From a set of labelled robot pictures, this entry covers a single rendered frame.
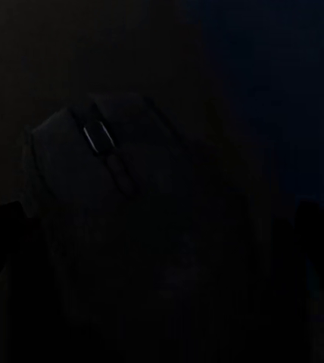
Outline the mouse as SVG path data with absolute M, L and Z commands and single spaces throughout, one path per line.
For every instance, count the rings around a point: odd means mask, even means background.
M 150 97 L 92 96 L 35 128 L 23 173 L 85 306 L 134 363 L 224 363 L 266 293 L 245 191 Z

